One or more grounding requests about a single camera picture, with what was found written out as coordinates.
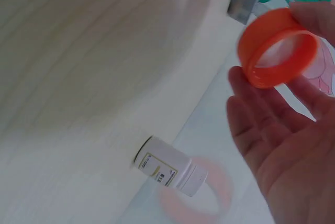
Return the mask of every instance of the bottle label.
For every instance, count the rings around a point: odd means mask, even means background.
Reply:
[[[164,186],[169,186],[178,173],[177,169],[169,166],[149,152],[144,156],[138,169]]]

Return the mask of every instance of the white pill bottle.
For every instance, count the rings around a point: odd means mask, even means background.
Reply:
[[[163,140],[152,136],[135,157],[135,166],[158,183],[192,197],[205,182],[208,172]]]

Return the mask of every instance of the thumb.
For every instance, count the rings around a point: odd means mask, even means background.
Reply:
[[[292,15],[310,32],[324,37],[335,47],[335,6],[328,2],[290,3]]]

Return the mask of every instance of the orange cap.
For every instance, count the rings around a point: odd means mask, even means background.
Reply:
[[[299,40],[287,60],[269,68],[256,67],[271,46],[293,36],[299,36]],[[269,88],[300,75],[315,58],[318,47],[318,37],[303,28],[288,8],[280,8],[265,13],[246,28],[237,52],[249,82],[257,88]]]

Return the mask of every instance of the finger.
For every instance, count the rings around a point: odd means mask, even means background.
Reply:
[[[335,106],[334,98],[318,90],[303,76],[294,79],[286,85],[315,119],[322,118],[331,107]]]
[[[258,92],[275,117],[292,132],[298,132],[313,122],[292,109],[275,88],[258,89]]]
[[[256,176],[271,149],[261,138],[257,127],[252,123],[243,102],[235,96],[230,97],[227,101],[227,116],[235,145]]]
[[[267,104],[257,94],[241,67],[233,67],[229,71],[229,82],[235,93],[253,115],[256,125],[263,137],[271,146],[278,146],[290,134],[290,131],[274,119]]]
[[[290,3],[292,15],[310,32],[335,46],[335,6],[328,2]]]

